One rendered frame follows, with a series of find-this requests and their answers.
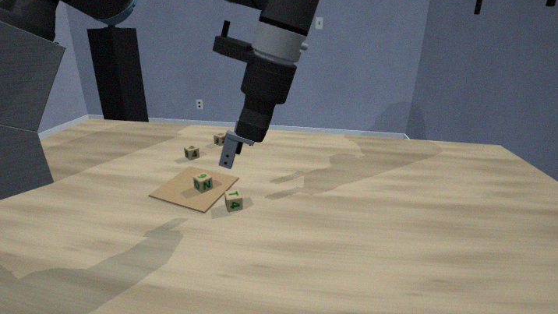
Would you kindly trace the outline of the tan flat mat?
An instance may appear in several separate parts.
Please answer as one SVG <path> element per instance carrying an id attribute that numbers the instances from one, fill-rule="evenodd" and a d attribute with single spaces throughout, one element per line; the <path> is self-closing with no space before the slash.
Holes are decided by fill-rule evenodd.
<path id="1" fill-rule="evenodd" d="M 211 175 L 213 180 L 213 188 L 203 193 L 196 190 L 193 183 L 193 176 L 202 172 Z M 239 177 L 189 166 L 149 197 L 206 213 L 238 180 Z"/>

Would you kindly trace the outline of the beige block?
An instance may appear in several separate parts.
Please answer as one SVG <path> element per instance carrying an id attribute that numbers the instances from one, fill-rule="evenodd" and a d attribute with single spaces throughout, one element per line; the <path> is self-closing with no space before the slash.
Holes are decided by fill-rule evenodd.
<path id="1" fill-rule="evenodd" d="M 224 192 L 225 205 L 228 212 L 242 210 L 242 194 L 239 189 Z"/>
<path id="2" fill-rule="evenodd" d="M 200 157 L 199 147 L 195 145 L 186 146 L 184 147 L 185 157 L 189 160 L 194 160 Z"/>
<path id="3" fill-rule="evenodd" d="M 225 138 L 225 134 L 222 133 L 222 132 L 219 132 L 219 133 L 215 134 L 214 135 L 214 144 L 222 146 L 224 144 L 224 138 Z"/>
<path id="4" fill-rule="evenodd" d="M 194 188 L 203 193 L 213 188 L 212 177 L 206 172 L 193 176 Z"/>

